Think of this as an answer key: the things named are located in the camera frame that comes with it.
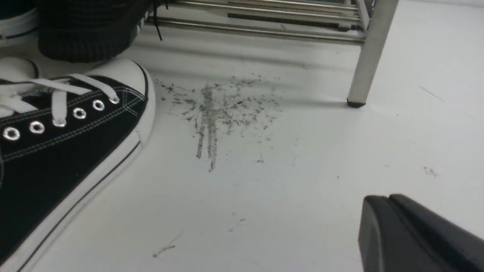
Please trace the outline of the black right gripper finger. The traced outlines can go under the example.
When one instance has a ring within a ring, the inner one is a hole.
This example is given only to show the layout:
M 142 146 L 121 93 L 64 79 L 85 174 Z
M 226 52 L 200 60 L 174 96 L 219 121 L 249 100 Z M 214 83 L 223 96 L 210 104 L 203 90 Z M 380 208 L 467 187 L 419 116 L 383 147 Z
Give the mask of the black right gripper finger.
M 484 241 L 402 194 L 366 196 L 358 246 L 365 272 L 482 272 Z

